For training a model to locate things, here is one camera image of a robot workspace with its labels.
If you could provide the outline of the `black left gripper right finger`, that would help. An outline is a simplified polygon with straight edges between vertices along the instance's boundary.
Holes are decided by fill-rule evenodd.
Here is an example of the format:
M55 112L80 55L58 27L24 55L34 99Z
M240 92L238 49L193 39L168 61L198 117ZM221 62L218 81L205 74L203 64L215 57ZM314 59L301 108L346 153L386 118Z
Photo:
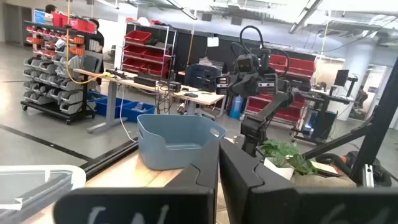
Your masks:
M392 188L305 188L226 139L220 178L230 223L397 223Z

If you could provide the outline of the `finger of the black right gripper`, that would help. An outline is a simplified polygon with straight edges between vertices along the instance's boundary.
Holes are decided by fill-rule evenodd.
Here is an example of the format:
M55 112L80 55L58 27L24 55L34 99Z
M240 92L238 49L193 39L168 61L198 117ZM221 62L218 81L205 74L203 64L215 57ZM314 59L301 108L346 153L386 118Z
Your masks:
M218 76L215 78L215 93L217 95L227 95L229 86L228 76Z
M266 94L276 94L277 93L277 80L273 81L258 81L257 83L257 92Z

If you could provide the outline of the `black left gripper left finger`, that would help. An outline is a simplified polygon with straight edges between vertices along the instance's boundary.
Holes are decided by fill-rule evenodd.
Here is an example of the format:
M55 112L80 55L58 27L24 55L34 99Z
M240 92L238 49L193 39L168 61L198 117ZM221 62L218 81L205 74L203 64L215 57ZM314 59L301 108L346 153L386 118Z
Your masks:
M80 188L55 203L55 223L197 223L216 221L218 141L209 141L164 187Z

